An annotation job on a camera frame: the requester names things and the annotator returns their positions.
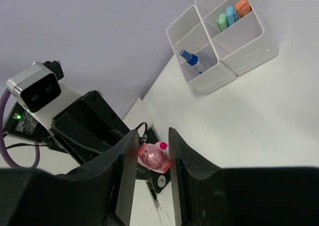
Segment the pink highlighter marker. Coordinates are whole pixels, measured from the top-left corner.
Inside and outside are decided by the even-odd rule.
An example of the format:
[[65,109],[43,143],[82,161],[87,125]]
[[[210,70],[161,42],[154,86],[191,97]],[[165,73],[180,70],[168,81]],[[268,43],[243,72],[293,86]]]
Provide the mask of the pink highlighter marker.
[[157,173],[166,173],[170,168],[168,144],[159,141],[155,144],[144,143],[138,151],[138,163]]

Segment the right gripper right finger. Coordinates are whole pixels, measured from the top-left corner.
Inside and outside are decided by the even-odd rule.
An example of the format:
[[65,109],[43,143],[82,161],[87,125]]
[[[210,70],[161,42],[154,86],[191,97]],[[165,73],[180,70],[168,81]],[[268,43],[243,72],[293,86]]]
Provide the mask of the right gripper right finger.
[[168,131],[177,226],[316,226],[316,167],[221,168]]

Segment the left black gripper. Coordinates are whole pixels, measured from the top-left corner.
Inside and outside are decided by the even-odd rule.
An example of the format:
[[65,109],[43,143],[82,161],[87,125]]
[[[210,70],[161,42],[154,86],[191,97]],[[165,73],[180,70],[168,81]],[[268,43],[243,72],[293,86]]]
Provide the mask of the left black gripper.
[[54,139],[80,165],[112,148],[129,131],[98,91],[81,96],[51,123]]

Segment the orange eraser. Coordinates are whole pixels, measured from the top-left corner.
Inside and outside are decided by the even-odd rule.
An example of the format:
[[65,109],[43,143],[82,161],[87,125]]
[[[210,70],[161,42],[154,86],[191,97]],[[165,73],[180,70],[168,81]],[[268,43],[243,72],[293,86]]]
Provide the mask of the orange eraser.
[[235,4],[235,10],[240,18],[247,15],[249,12],[252,11],[251,5],[248,0],[239,0]]

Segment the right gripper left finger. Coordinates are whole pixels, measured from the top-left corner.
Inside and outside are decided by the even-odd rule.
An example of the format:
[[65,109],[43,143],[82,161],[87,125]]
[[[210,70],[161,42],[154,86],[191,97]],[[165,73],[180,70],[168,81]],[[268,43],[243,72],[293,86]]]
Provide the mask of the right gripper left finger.
[[3,226],[127,226],[130,224],[139,134],[67,174],[1,169]]

